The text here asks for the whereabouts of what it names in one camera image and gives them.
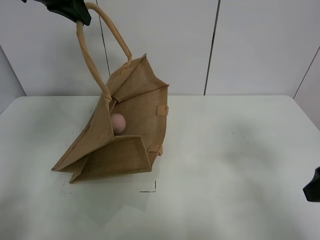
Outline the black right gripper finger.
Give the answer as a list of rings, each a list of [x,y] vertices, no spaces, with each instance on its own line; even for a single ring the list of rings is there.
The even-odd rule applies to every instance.
[[[320,202],[320,167],[315,169],[312,180],[303,188],[308,202]]]

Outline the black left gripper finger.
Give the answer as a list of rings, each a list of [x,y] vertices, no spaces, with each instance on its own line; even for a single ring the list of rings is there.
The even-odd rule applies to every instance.
[[[83,0],[43,0],[42,3],[50,12],[66,17],[74,23],[81,22],[86,26],[91,23],[91,15]]]

